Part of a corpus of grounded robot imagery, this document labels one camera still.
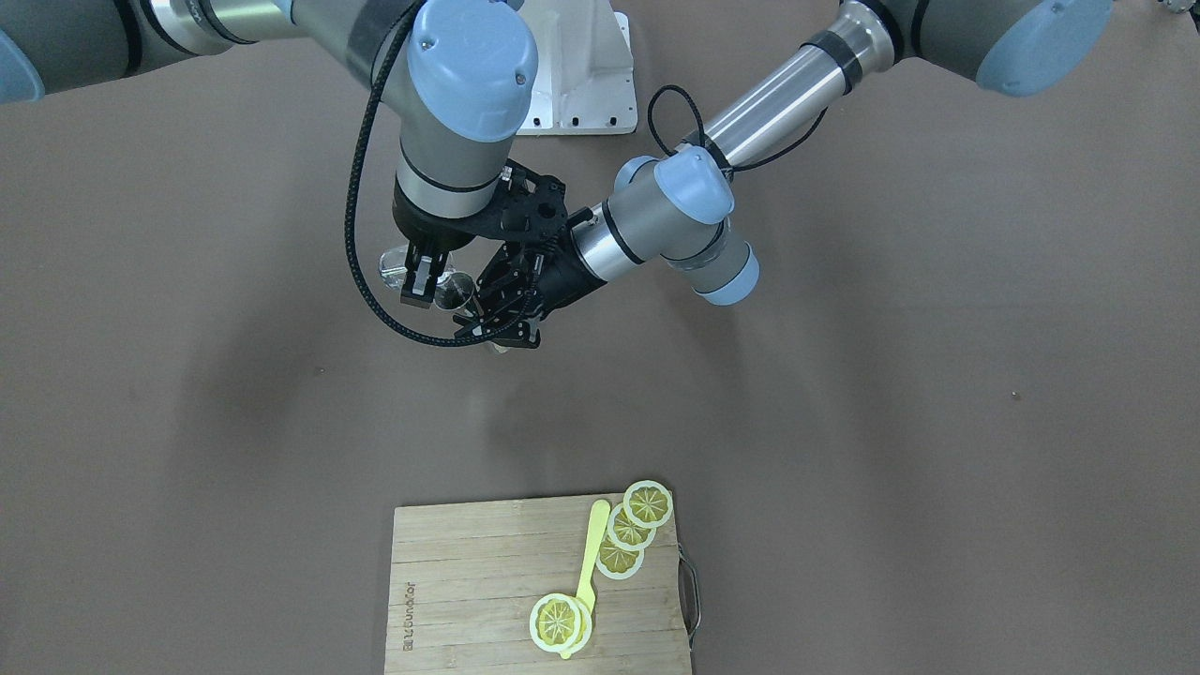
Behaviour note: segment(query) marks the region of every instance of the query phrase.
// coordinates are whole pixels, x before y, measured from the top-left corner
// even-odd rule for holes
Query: plastic spoon
[[[600,555],[600,544],[604,542],[605,532],[608,528],[608,514],[611,512],[612,506],[607,501],[596,500],[592,502],[592,515],[588,516],[588,537],[583,544],[583,568],[580,571],[580,585],[575,590],[575,599],[587,610],[588,617],[592,616],[596,607],[596,592],[592,587],[592,573],[596,568],[596,556]],[[571,653],[562,652],[559,656],[565,661],[571,658]]]

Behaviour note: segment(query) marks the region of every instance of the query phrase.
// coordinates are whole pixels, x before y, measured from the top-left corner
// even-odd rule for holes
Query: metal handle
[[[700,574],[683,544],[679,544],[679,590],[680,599],[688,598],[688,602],[682,603],[684,604],[683,623],[688,629],[688,646],[695,649],[696,632],[700,631],[700,622],[703,619],[703,603],[700,598]],[[694,620],[689,620],[689,609],[695,613]]]

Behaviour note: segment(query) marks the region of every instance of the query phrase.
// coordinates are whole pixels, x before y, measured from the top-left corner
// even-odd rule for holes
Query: black cable
[[[757,162],[749,163],[749,165],[740,166],[740,167],[733,167],[730,171],[732,171],[733,173],[740,173],[740,172],[744,172],[744,171],[756,169],[758,167],[767,166],[770,162],[774,162],[775,160],[782,157],[784,155],[786,155],[788,153],[791,153],[792,150],[799,148],[800,143],[804,143],[805,141],[808,141],[809,137],[812,136],[812,133],[816,132],[817,127],[821,126],[821,120],[824,119],[824,114],[828,110],[829,110],[829,108],[826,108],[826,109],[821,110],[821,114],[817,115],[817,119],[812,120],[812,126],[810,126],[809,130],[804,132],[804,136],[799,137],[796,141],[796,143],[792,143],[787,148],[784,148],[782,150],[780,150],[780,151],[775,153],[774,155],[767,157],[766,160],[760,160]]]
[[[359,129],[359,139],[354,148],[354,161],[350,165],[350,184],[346,193],[346,259],[350,263],[350,275],[354,276],[354,285],[359,288],[359,293],[362,295],[362,299],[366,300],[371,311],[374,312],[374,315],[379,317],[379,321],[382,321],[388,328],[391,328],[409,340],[428,345],[431,347],[469,347],[472,345],[486,342],[509,330],[533,309],[534,297],[536,295],[535,288],[538,286],[538,280],[541,276],[540,264],[534,265],[534,274],[529,277],[529,285],[524,289],[524,306],[522,306],[521,312],[514,316],[508,323],[493,331],[481,333],[469,338],[437,338],[433,335],[425,335],[424,333],[418,333],[416,330],[408,328],[392,318],[392,316],[388,313],[388,310],[383,309],[383,305],[380,305],[379,300],[376,299],[374,293],[371,292],[371,287],[367,286],[367,280],[362,275],[362,267],[359,264],[358,245],[354,241],[355,222],[358,220],[356,215],[359,209],[359,187],[362,183],[362,166],[366,163],[367,148],[371,145],[371,130],[374,127],[376,114],[379,112],[379,102],[383,101],[383,90],[388,84],[388,77],[391,74],[391,68],[395,66],[396,59],[400,56],[400,49],[403,47],[404,40],[413,30],[413,23],[416,20],[416,11],[420,10],[424,4],[425,0],[416,0],[409,5],[389,29],[389,32],[395,30],[396,36],[392,37],[391,46],[388,48],[388,54],[384,56],[383,64],[379,66],[379,74],[376,76],[376,79],[371,85],[371,96],[367,98],[367,109],[362,114],[362,126]]]
[[[654,96],[650,97],[650,103],[646,107],[646,123],[650,127],[650,136],[654,137],[654,142],[658,143],[659,148],[670,157],[670,156],[674,155],[676,153],[674,153],[674,150],[667,148],[666,143],[664,143],[662,138],[659,136],[659,130],[654,126],[654,106],[659,102],[659,97],[661,97],[667,91],[674,91],[676,94],[679,94],[680,96],[683,96],[683,100],[688,102],[688,107],[691,108],[691,115],[696,119],[696,135],[697,135],[697,138],[700,138],[702,143],[707,142],[707,138],[704,136],[704,120],[701,117],[700,108],[696,107],[696,101],[692,100],[691,95],[689,95],[688,91],[684,88],[682,88],[682,86],[679,86],[677,84],[667,84],[667,85],[662,86],[661,89],[659,89],[658,91],[654,92]],[[828,110],[829,110],[829,108],[826,108],[826,109],[821,110],[821,113],[817,115],[817,119],[812,121],[812,126],[810,126],[809,130],[804,132],[804,136],[802,136],[799,139],[797,139],[794,143],[792,143],[787,148],[784,148],[779,153],[775,153],[774,155],[767,157],[766,160],[760,160],[757,162],[754,162],[754,163],[750,163],[750,165],[745,165],[745,166],[740,166],[740,167],[731,167],[728,169],[728,172],[730,173],[740,173],[740,172],[744,172],[744,171],[750,171],[750,169],[756,169],[758,167],[764,167],[764,166],[769,165],[770,162],[774,162],[775,160],[779,160],[784,155],[791,153],[792,150],[799,148],[800,144],[804,143],[805,141],[808,141],[809,137],[811,137],[816,132],[817,127],[821,126],[821,120],[824,119],[824,115],[826,115],[826,113]]]
[[[666,154],[666,156],[672,156],[676,154],[674,150],[667,148],[666,143],[662,142],[662,137],[659,136],[659,130],[654,126],[654,106],[659,102],[659,98],[667,91],[674,91],[676,94],[683,96],[683,100],[688,102],[688,107],[691,108],[691,117],[696,118],[696,129],[700,132],[700,137],[704,137],[704,119],[700,115],[700,108],[696,107],[696,102],[691,100],[691,95],[684,90],[683,86],[678,84],[667,84],[654,92],[650,97],[650,103],[646,107],[646,124],[650,127],[650,136],[654,137],[654,142],[659,144],[659,148]]]

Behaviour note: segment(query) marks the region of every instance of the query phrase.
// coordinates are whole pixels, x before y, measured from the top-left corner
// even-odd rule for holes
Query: black band on arm
[[[130,7],[130,0],[113,0],[116,13],[121,16],[121,25],[125,28],[125,43],[130,52],[130,60],[125,66],[125,74],[132,77],[142,68],[142,26],[138,25],[138,16]]]
[[[925,53],[920,48],[920,26],[925,24],[925,11],[929,10],[929,0],[917,2],[917,10],[912,13],[912,53],[924,59]]]
[[[846,44],[846,41],[840,35],[822,30],[800,47],[809,44],[829,54],[834,61],[838,61],[838,67],[846,76],[846,91],[842,95],[850,94],[854,90],[856,84],[863,82],[863,64],[858,61],[858,55],[854,54],[854,50],[850,48],[850,44]]]
[[[644,263],[646,261],[637,257],[637,253],[635,253],[634,250],[629,247],[629,244],[625,243],[625,238],[620,235],[620,231],[617,229],[617,223],[612,217],[612,211],[608,210],[608,199],[605,199],[600,204],[600,210],[604,213],[604,221],[605,225],[608,226],[608,232],[612,234],[612,238],[617,241],[617,245],[620,246],[620,251],[625,253],[625,257],[634,261],[634,264]]]
[[[217,31],[217,35],[233,42],[234,44],[254,44],[252,40],[242,40],[229,31],[223,23],[221,23],[221,17],[217,17],[216,11],[212,10],[212,0],[199,0],[198,2],[200,12],[204,13],[204,18],[208,19],[209,25],[212,30]]]

